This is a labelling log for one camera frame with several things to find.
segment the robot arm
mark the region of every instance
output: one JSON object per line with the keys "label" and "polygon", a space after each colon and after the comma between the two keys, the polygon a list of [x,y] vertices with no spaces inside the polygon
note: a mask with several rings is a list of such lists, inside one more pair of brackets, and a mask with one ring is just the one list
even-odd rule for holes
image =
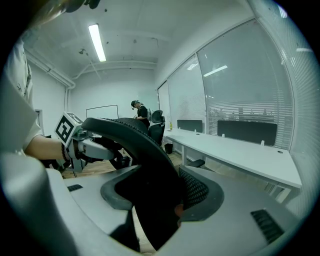
{"label": "robot arm", "polygon": [[112,150],[93,142],[93,133],[83,130],[82,123],[74,113],[63,112],[55,128],[55,134],[68,152],[74,172],[82,172],[87,165],[87,158],[111,160],[115,157]]}

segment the black desk divider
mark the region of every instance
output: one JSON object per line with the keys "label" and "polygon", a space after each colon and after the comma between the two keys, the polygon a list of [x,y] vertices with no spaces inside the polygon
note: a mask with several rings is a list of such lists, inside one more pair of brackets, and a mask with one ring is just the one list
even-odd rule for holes
{"label": "black desk divider", "polygon": [[226,121],[218,120],[218,136],[232,138],[247,142],[275,145],[277,135],[276,123],[252,122],[252,121]]}
{"label": "black desk divider", "polygon": [[177,120],[177,127],[192,132],[196,130],[197,133],[203,132],[202,120]]}

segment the fluorescent light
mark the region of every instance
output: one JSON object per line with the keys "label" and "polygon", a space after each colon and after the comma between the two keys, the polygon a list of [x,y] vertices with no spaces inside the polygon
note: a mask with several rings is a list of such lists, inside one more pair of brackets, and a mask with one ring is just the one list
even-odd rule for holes
{"label": "fluorescent light", "polygon": [[206,74],[203,75],[203,76],[204,76],[204,77],[210,76],[210,75],[212,75],[212,74],[214,74],[214,73],[216,73],[216,72],[218,72],[218,71],[220,71],[220,70],[224,70],[224,69],[226,69],[226,68],[227,68],[227,66],[224,65],[224,66],[219,67],[219,68],[217,68],[217,69],[215,69],[215,70],[212,70],[212,71],[209,72],[209,73],[206,73]]}
{"label": "fluorescent light", "polygon": [[192,70],[196,65],[198,65],[198,63],[197,64],[191,64],[190,67],[187,68],[187,70]]}
{"label": "fluorescent light", "polygon": [[278,5],[278,7],[279,7],[281,18],[287,18],[288,17],[287,12],[282,7],[280,7],[279,5]]}
{"label": "fluorescent light", "polygon": [[102,47],[98,24],[89,26],[89,32],[99,61],[105,62],[106,56]]}
{"label": "fluorescent light", "polygon": [[296,49],[297,52],[310,52],[312,53],[313,51],[309,48],[297,48]]}

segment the whiteboard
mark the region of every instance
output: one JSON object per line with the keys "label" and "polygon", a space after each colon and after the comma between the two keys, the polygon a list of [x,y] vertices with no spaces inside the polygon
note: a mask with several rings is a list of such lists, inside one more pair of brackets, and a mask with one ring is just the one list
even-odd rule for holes
{"label": "whiteboard", "polygon": [[99,106],[88,108],[86,111],[87,118],[107,118],[118,119],[118,105]]}

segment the man with cap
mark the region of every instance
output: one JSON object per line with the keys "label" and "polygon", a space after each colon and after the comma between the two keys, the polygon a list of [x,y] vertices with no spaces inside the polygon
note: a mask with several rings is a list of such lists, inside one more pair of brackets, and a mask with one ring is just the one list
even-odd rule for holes
{"label": "man with cap", "polygon": [[147,129],[149,129],[150,122],[148,120],[148,110],[139,100],[133,100],[131,102],[132,109],[138,109],[136,119],[144,123]]}

